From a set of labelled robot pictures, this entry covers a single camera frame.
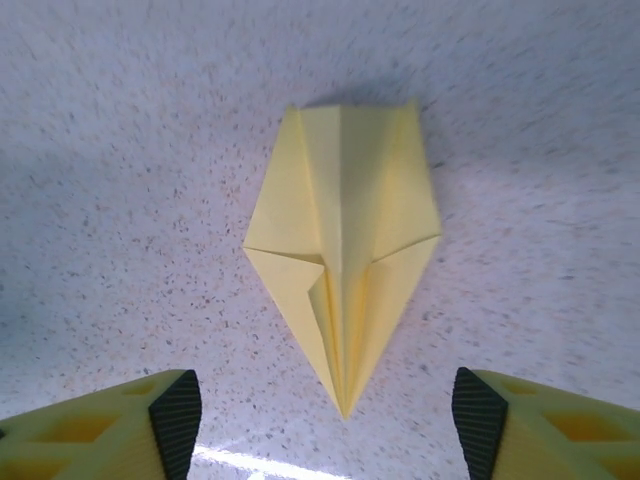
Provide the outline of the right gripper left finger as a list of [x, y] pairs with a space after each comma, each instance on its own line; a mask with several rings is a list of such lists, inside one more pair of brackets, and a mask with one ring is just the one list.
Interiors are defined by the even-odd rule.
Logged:
[[184, 479], [202, 419], [196, 372], [167, 370], [1, 422], [4, 479]]

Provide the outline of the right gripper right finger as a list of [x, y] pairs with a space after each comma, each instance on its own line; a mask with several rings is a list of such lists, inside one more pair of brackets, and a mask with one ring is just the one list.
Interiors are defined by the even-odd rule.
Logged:
[[466, 367], [451, 409], [472, 479], [639, 477], [636, 410]]

